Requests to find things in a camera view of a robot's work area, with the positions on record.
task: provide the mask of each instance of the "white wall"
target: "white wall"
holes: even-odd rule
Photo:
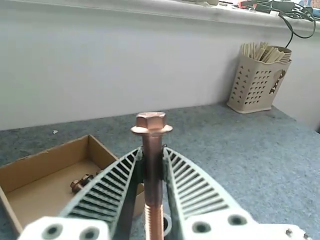
[[[239,45],[288,30],[97,9],[0,3],[0,130],[228,98]],[[320,123],[320,34],[295,38],[275,106]]]

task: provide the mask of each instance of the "screw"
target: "screw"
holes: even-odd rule
[[[136,116],[134,134],[142,136],[145,228],[147,240],[163,240],[162,135],[173,128],[164,112],[144,112]]]
[[[286,231],[285,231],[285,234],[287,234],[289,237],[292,236],[292,230],[290,228],[288,228]]]
[[[87,185],[92,179],[94,179],[94,176],[92,174],[85,174],[81,178],[83,186]]]
[[[82,180],[73,180],[70,184],[70,187],[72,192],[75,194],[84,188],[82,185]]]

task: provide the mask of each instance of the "cardboard box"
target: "cardboard box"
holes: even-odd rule
[[[0,167],[0,200],[13,229],[43,217],[57,216],[73,198],[70,183],[117,160],[96,138],[86,135]],[[133,216],[145,204],[143,185],[137,188]]]

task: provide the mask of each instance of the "gray carpet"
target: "gray carpet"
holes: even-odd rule
[[[295,224],[320,239],[318,133],[276,108],[245,115],[222,105],[165,112],[174,129],[164,142],[207,171],[258,222]],[[120,157],[141,145],[130,132],[134,123],[134,115],[125,115],[1,131],[0,165],[86,134]],[[138,217],[132,240],[144,239],[142,226]],[[2,208],[0,239],[15,239]]]

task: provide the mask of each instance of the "plastic basket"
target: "plastic basket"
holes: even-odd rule
[[[270,110],[291,64],[257,61],[243,54],[227,105],[240,114]]]

